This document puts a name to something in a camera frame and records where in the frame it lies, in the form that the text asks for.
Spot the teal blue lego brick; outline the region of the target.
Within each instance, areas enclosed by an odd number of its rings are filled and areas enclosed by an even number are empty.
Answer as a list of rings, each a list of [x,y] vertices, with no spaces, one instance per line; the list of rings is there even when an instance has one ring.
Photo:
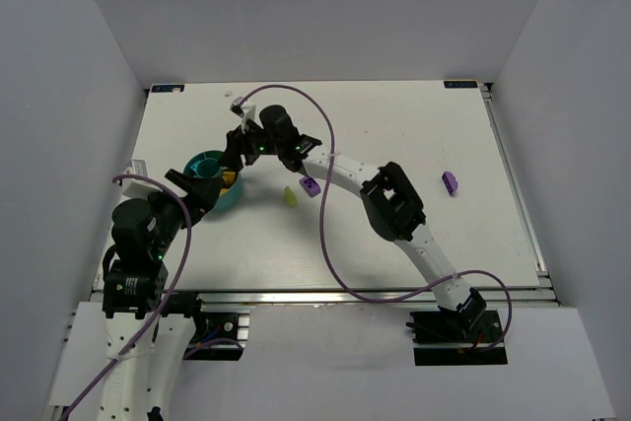
[[[198,160],[197,162],[192,164],[190,168],[193,172],[195,172],[196,175],[205,177],[204,160]]]

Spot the purple hollow lego brick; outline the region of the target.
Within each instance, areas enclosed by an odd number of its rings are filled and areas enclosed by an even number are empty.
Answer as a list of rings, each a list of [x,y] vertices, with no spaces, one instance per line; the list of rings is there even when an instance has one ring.
[[[310,198],[314,198],[321,193],[321,188],[317,181],[309,176],[302,177],[299,183]]]

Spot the light green lego brick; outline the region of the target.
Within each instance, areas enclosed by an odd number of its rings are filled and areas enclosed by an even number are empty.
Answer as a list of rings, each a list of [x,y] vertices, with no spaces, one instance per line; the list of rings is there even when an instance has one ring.
[[[295,193],[289,186],[286,186],[284,188],[283,198],[284,198],[285,203],[291,208],[294,208],[298,205],[297,196],[295,195]]]

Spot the purple curved lego brick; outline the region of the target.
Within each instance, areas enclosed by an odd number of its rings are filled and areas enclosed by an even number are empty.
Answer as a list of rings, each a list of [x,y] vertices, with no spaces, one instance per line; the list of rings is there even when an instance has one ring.
[[[442,181],[449,196],[454,196],[458,190],[458,181],[455,175],[449,171],[445,171],[442,174]]]

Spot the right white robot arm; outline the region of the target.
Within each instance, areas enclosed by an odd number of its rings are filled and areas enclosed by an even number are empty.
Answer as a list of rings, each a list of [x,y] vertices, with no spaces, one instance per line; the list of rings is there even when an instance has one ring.
[[[432,236],[422,200],[400,165],[389,162],[375,167],[341,155],[318,154],[314,148],[321,142],[300,133],[280,105],[265,107],[259,122],[254,121],[255,105],[250,102],[233,102],[231,112],[241,124],[227,133],[220,160],[223,167],[240,171],[261,156],[275,156],[293,173],[327,179],[359,197],[371,228],[408,256],[431,287],[440,311],[462,330],[473,329],[486,303],[456,276],[455,267]]]

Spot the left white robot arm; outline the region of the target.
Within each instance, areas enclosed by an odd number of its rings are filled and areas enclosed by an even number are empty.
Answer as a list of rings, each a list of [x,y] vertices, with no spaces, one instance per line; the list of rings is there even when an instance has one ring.
[[[208,331],[195,293],[175,290],[165,256],[180,231],[191,231],[231,185],[223,173],[194,177],[170,170],[179,189],[143,177],[142,191],[111,215],[112,246],[103,261],[106,355],[100,420],[165,420],[182,357]]]

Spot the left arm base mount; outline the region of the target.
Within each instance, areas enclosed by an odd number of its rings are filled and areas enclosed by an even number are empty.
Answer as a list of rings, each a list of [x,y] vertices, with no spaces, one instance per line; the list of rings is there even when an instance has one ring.
[[[209,311],[198,293],[173,293],[162,313],[162,320],[182,316],[193,324],[183,359],[191,361],[230,361],[241,359],[245,340],[239,337],[240,317],[237,312]]]

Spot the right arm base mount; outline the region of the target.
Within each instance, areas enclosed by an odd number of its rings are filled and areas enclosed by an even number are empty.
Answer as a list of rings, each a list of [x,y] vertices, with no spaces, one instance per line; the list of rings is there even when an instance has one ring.
[[[456,311],[413,312],[406,323],[417,367],[505,366],[508,356],[499,314],[476,290]]]

